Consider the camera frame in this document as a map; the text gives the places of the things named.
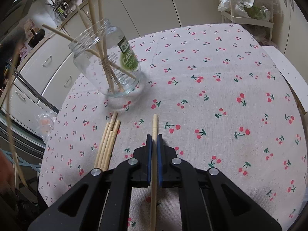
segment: cherry print tablecloth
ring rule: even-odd
[[[106,98],[80,75],[47,143],[39,191],[55,202],[92,168],[112,112],[121,127],[110,168],[159,133],[194,167],[219,168],[283,227],[299,214],[307,151],[291,91],[241,26],[176,28],[132,40],[144,72],[132,93]],[[148,230],[150,188],[133,189],[129,230]],[[181,230],[177,191],[158,190],[157,230]]]

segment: jar label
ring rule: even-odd
[[[119,41],[118,46],[122,52],[120,56],[121,66],[126,70],[134,71],[138,67],[138,59],[125,36]]]

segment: glass jar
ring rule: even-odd
[[[69,44],[73,62],[101,93],[126,95],[140,81],[139,61],[120,28],[106,18],[96,25],[96,34],[92,26]]]

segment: jar rim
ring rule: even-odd
[[[99,26],[96,34],[94,34],[93,25],[77,36],[68,47],[77,56],[86,49],[91,48],[93,45],[100,41],[100,37],[104,35],[104,31],[110,26],[108,18],[104,18],[94,25]]]

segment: silver screw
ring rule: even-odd
[[[91,175],[98,176],[101,173],[101,170],[99,168],[94,168],[91,170]]]
[[[210,168],[210,170],[208,172],[210,173],[210,175],[216,176],[216,175],[218,175],[219,170],[213,167],[213,168]]]
[[[174,165],[178,165],[178,164],[181,164],[182,160],[180,158],[173,158],[171,160],[171,162],[174,164]]]
[[[138,163],[138,160],[136,159],[136,158],[130,158],[129,160],[128,160],[128,164],[129,165],[135,165],[135,164],[137,164]]]

